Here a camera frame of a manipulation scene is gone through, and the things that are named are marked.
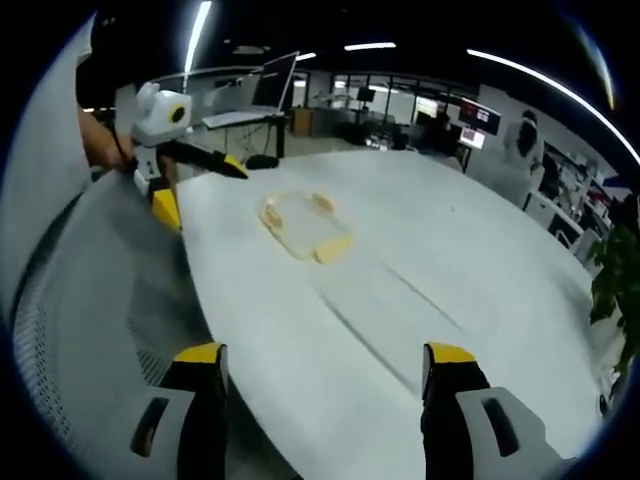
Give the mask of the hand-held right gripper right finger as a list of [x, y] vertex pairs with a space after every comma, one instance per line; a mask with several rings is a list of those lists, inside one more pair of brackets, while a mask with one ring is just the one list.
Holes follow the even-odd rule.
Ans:
[[428, 479], [560, 479], [575, 462], [546, 440], [543, 421], [492, 387], [475, 357], [424, 345], [421, 432]]

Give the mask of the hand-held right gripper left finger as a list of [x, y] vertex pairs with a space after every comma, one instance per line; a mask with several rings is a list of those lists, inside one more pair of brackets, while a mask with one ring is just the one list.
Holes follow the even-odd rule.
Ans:
[[159, 386], [144, 385], [107, 428], [109, 479], [223, 479], [228, 440], [227, 346], [189, 347]]

